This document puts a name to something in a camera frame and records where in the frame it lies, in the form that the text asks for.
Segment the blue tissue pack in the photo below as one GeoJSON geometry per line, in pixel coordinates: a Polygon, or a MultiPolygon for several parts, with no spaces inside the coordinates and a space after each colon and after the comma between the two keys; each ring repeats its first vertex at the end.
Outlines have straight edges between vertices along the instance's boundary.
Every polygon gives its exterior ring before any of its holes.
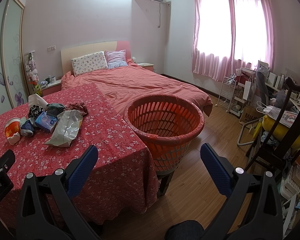
{"type": "Polygon", "coordinates": [[[57,122],[57,118],[55,118],[54,116],[47,115],[46,112],[42,112],[35,120],[35,124],[37,127],[49,133],[53,132],[57,122]]]}

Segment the silver blue foil bag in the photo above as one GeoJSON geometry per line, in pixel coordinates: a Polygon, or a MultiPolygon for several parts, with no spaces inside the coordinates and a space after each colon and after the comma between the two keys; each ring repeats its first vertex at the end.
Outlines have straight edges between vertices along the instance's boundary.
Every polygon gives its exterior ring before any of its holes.
{"type": "Polygon", "coordinates": [[[83,112],[67,110],[57,116],[58,122],[51,138],[44,144],[56,147],[69,147],[77,137],[83,121],[83,112]]]}

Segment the white tissue paper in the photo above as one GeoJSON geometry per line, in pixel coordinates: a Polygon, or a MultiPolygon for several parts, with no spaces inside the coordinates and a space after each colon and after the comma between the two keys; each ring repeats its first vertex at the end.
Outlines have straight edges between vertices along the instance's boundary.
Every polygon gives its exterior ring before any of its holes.
{"type": "Polygon", "coordinates": [[[34,105],[40,106],[43,109],[46,109],[48,103],[38,94],[32,94],[28,97],[29,109],[34,105]]]}

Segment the black mesh anti-slip mat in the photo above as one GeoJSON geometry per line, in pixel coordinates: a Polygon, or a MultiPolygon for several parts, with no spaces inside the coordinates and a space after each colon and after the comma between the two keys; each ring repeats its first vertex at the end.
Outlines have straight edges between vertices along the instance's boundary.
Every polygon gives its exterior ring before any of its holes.
{"type": "Polygon", "coordinates": [[[65,111],[66,107],[61,103],[50,103],[46,106],[46,114],[49,116],[57,117],[63,111],[65,111]]]}

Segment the red instant noodle cup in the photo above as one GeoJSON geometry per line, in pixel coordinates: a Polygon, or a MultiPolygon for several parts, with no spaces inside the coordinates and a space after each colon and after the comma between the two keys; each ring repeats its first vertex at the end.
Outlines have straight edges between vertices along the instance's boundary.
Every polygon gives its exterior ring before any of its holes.
{"type": "Polygon", "coordinates": [[[4,128],[5,136],[10,145],[15,145],[21,137],[20,118],[11,118],[4,128]]]}

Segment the red floral tablecloth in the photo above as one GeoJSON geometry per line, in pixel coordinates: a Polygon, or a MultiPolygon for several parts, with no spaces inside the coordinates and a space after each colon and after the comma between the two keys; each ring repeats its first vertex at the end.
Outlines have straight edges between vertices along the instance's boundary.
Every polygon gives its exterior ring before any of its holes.
{"type": "Polygon", "coordinates": [[[5,124],[11,118],[25,116],[28,106],[0,115],[0,157],[8,149],[15,153],[15,163],[8,172],[14,187],[0,203],[0,218],[7,226],[15,226],[27,173],[50,175],[80,157],[90,145],[97,147],[98,161],[80,195],[74,198],[75,206],[85,217],[102,223],[115,218],[126,207],[144,213],[155,203],[159,182],[148,148],[95,84],[61,90],[45,100],[64,105],[83,103],[88,115],[69,147],[48,146],[51,135],[44,131],[23,137],[11,146],[4,134],[5,124]]]}

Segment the sliding wardrobe floral doors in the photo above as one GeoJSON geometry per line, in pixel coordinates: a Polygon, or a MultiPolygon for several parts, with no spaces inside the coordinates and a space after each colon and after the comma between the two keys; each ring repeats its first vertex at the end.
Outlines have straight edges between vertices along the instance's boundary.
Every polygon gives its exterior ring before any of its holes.
{"type": "Polygon", "coordinates": [[[17,0],[0,2],[0,115],[28,102],[21,48],[23,10],[17,0]]]}

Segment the dark red crumpled fabric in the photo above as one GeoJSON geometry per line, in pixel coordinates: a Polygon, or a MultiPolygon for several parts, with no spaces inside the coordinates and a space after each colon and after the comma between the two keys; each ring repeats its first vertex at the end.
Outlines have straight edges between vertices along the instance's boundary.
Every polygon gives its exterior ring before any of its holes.
{"type": "Polygon", "coordinates": [[[67,107],[66,110],[77,110],[83,113],[83,116],[86,116],[89,114],[87,106],[85,103],[70,103],[67,107]]]}

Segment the white mug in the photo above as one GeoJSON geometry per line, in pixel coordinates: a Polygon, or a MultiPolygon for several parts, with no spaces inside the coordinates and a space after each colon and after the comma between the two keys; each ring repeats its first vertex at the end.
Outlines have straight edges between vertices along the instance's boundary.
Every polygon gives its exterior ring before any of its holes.
{"type": "Polygon", "coordinates": [[[53,77],[51,77],[51,82],[55,82],[56,81],[56,77],[55,76],[53,76],[53,77]]]}

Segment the orange plastic laundry basket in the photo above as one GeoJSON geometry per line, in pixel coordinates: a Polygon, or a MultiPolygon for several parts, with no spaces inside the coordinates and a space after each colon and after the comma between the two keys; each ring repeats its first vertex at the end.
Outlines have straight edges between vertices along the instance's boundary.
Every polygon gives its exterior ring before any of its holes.
{"type": "Polygon", "coordinates": [[[159,176],[174,172],[204,128],[203,113],[194,103],[167,94],[135,99],[123,117],[149,149],[159,176]]]}

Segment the salmon pink bed duvet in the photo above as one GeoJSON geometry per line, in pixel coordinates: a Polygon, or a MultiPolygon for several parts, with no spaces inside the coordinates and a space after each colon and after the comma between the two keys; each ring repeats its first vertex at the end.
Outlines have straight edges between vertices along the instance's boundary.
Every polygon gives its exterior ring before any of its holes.
{"type": "Polygon", "coordinates": [[[95,70],[79,76],[68,71],[61,79],[62,90],[86,84],[95,84],[120,114],[128,103],[150,94],[175,95],[189,100],[207,116],[213,108],[209,95],[199,88],[146,70],[131,59],[124,67],[95,70]]]}

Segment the pink striped pillow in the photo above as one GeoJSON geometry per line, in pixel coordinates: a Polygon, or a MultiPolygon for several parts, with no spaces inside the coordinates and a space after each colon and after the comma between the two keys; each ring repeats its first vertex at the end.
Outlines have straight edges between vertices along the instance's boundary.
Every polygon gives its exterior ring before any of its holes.
{"type": "Polygon", "coordinates": [[[105,51],[105,57],[108,69],[128,66],[126,62],[126,50],[120,51],[105,51]]]}

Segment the right bedside nightstand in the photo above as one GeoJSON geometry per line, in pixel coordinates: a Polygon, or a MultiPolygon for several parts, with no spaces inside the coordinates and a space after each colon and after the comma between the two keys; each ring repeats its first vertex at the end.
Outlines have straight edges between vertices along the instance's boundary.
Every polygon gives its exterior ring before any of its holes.
{"type": "Polygon", "coordinates": [[[137,63],[137,65],[142,68],[145,68],[146,70],[154,72],[154,64],[142,62],[142,63],[137,63]]]}

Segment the black chair frame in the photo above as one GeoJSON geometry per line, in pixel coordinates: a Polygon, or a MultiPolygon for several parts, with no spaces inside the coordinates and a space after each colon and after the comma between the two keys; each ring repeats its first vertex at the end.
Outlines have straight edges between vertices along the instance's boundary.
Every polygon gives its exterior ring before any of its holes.
{"type": "Polygon", "coordinates": [[[300,110],[296,114],[288,111],[288,103],[293,92],[300,94],[300,85],[292,78],[285,79],[288,91],[284,94],[283,106],[268,106],[263,111],[261,131],[247,154],[250,157],[245,170],[258,163],[272,171],[284,170],[300,155],[300,110]]]}

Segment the wall power socket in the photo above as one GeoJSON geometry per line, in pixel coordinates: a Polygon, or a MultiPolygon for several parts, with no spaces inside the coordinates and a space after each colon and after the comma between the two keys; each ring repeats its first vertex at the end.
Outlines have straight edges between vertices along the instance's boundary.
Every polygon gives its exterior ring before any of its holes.
{"type": "Polygon", "coordinates": [[[47,47],[47,51],[48,52],[51,52],[51,51],[53,51],[53,50],[55,50],[56,49],[56,46],[50,46],[50,47],[47,47]]]}

